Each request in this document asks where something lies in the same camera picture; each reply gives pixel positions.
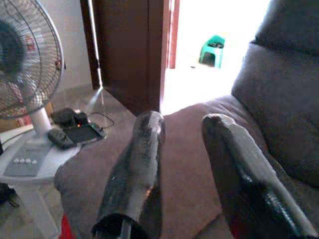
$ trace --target small stool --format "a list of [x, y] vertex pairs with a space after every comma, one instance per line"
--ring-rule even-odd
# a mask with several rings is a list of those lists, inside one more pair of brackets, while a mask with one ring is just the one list
[[215, 55], [215, 64], [214, 66], [217, 68], [221, 67], [221, 61], [223, 59], [223, 47], [220, 48], [220, 45], [225, 44], [225, 39], [220, 36], [213, 36], [210, 38], [203, 46], [201, 53], [200, 53], [200, 59], [199, 62], [203, 63], [203, 59], [205, 56], [205, 53], [208, 52], [210, 54]]

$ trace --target armchair cushion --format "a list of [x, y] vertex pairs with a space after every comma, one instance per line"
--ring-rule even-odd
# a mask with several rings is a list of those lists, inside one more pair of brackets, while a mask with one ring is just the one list
[[[196, 236], [221, 213], [201, 135], [203, 117], [215, 112], [235, 118], [248, 129], [260, 147], [267, 148], [258, 125], [233, 96], [165, 116], [166, 140], [161, 160], [162, 238]], [[61, 194], [64, 212], [74, 233], [81, 239], [92, 238], [91, 229], [107, 179], [130, 140], [134, 121], [134, 118], [124, 116], [112, 128], [110, 136], [82, 148], [55, 175], [54, 182]]]

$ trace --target green plastic stool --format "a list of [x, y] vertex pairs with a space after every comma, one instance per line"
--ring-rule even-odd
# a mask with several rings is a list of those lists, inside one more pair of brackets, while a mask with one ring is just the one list
[[211, 53], [215, 55], [215, 67], [220, 68], [221, 67], [221, 61], [223, 59], [223, 48], [215, 48], [215, 47], [211, 47], [209, 46], [209, 44], [211, 43], [217, 43], [220, 42], [223, 45], [225, 45], [225, 38], [222, 38], [220, 36], [213, 36], [211, 39], [209, 39], [203, 46], [201, 53], [200, 53], [200, 59], [199, 62], [203, 63], [203, 59], [205, 56], [205, 53]]

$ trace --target red object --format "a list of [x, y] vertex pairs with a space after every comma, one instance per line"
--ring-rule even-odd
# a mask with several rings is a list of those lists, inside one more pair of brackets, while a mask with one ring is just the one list
[[247, 225], [245, 225], [242, 220], [239, 218], [238, 215], [236, 215], [230, 224], [230, 231], [233, 234], [235, 239], [239, 238], [249, 238], [249, 233], [252, 230], [249, 230], [247, 228]]
[[71, 231], [69, 222], [68, 222], [65, 215], [63, 215], [63, 217], [62, 217], [61, 236], [59, 237], [59, 239], [76, 239]]

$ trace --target black device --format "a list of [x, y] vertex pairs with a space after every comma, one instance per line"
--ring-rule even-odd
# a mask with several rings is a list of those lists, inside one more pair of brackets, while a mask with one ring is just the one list
[[48, 133], [49, 140], [62, 149], [72, 148], [103, 139], [104, 131], [95, 123], [67, 129], [51, 129]]

